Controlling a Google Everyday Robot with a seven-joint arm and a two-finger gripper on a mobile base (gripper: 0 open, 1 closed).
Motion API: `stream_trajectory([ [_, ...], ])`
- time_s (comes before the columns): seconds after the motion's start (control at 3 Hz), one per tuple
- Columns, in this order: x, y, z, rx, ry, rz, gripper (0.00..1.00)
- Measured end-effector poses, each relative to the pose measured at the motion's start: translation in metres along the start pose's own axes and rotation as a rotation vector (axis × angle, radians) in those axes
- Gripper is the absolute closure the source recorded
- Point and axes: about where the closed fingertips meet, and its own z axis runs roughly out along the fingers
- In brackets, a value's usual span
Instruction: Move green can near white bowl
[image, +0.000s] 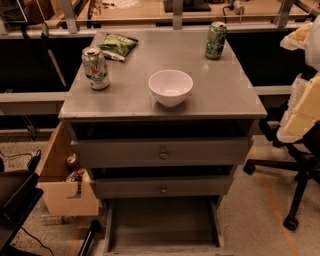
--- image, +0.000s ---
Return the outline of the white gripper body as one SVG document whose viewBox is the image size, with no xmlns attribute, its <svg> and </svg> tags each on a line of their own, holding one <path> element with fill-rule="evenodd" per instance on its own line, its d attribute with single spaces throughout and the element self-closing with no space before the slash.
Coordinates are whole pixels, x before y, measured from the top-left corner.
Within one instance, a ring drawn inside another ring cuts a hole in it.
<svg viewBox="0 0 320 256">
<path fill-rule="evenodd" d="M 316 118 L 316 79 L 305 80 L 298 75 L 292 85 L 288 103 L 291 115 L 301 114 L 310 119 Z"/>
</svg>

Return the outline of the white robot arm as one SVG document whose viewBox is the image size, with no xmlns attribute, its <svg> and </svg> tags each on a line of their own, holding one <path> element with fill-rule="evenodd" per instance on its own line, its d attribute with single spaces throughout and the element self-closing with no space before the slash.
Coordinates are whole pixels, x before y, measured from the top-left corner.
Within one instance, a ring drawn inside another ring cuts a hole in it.
<svg viewBox="0 0 320 256">
<path fill-rule="evenodd" d="M 277 131 L 284 143 L 300 140 L 320 120 L 320 16 L 285 36 L 280 46 L 287 50 L 305 51 L 305 62 L 316 70 L 312 78 L 297 75 Z"/>
</svg>

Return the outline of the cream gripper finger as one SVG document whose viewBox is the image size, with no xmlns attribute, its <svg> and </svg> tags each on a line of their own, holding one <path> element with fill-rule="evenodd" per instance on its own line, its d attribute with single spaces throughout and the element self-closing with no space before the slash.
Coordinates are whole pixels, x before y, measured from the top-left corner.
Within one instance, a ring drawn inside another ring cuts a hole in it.
<svg viewBox="0 0 320 256">
<path fill-rule="evenodd" d="M 320 77 L 310 80 L 296 77 L 277 138 L 281 142 L 293 143 L 300 140 L 320 120 Z"/>
<path fill-rule="evenodd" d="M 285 36 L 280 46 L 287 50 L 307 50 L 311 48 L 311 42 L 309 41 L 309 32 L 313 26 L 313 23 L 304 24 L 298 29 Z"/>
</svg>

